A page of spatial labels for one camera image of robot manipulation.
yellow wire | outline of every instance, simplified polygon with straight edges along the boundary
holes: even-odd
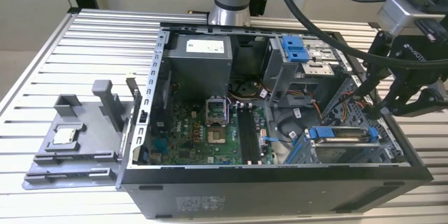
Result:
[[[343,102],[343,117],[341,117],[343,121],[345,121],[345,119],[347,119],[347,114],[348,114],[348,112],[347,112],[347,104],[345,104],[345,102]]]
[[[319,106],[317,106],[316,102],[313,102],[313,106],[315,106],[316,111],[317,111],[317,113],[319,113],[319,118],[323,119],[323,117],[321,117],[321,113],[320,113],[320,109],[319,109]]]
[[[231,96],[233,96],[235,99],[240,100],[240,101],[249,101],[253,100],[255,98],[243,98],[243,97],[237,97],[235,94],[232,94],[231,92],[228,92],[228,94]]]

sticker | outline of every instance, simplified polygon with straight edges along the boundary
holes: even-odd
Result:
[[[300,108],[296,108],[292,111],[295,112],[296,118],[300,118],[301,117]]]
[[[265,89],[263,89],[261,92],[260,92],[261,98],[265,98],[267,95],[268,95],[268,91]]]
[[[292,140],[295,140],[297,138],[297,134],[293,131],[291,131],[288,135],[289,135]]]
[[[224,41],[189,39],[187,41],[187,52],[208,52],[212,54],[223,54]]]
[[[295,75],[296,79],[305,78],[305,74],[304,73],[295,73],[293,75]]]
[[[224,209],[225,196],[180,196],[176,197],[179,211],[220,211]]]
[[[320,56],[320,52],[317,51],[308,51],[308,54],[312,56]]]

aluminum table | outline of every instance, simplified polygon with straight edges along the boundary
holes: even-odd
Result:
[[[25,191],[24,173],[32,163],[56,111],[57,95],[73,93],[96,101],[95,79],[113,82],[120,100],[131,100],[124,75],[135,72],[144,88],[160,22],[207,23],[205,15],[156,14],[84,9],[67,14],[31,65],[0,103],[0,222],[151,223],[129,195],[113,187]],[[376,30],[367,23],[315,21],[341,33],[348,44],[367,51]],[[292,19],[253,18],[265,28],[304,29]],[[384,96],[392,78],[379,86]],[[448,115],[431,113],[396,118],[435,180],[364,215],[276,216],[197,219],[187,222],[251,223],[447,223],[448,222]]]

blue plastic clip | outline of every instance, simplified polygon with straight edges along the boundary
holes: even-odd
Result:
[[[268,136],[264,136],[263,140],[267,140],[267,141],[271,141],[271,142],[277,142],[279,141],[279,139],[276,137],[268,137]]]
[[[297,36],[283,36],[283,47],[289,62],[308,62],[309,55],[303,45],[303,41]]]

green circuit board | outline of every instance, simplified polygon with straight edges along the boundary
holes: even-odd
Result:
[[[152,153],[151,162],[160,165],[241,165],[236,107],[229,107],[229,123],[225,127],[205,126],[204,106],[176,104],[173,111],[167,151]],[[260,125],[260,121],[264,121],[263,110],[255,109],[253,115],[259,122],[255,131],[259,132],[267,129],[265,125]],[[261,159],[264,164],[273,163],[271,148],[268,153]]]

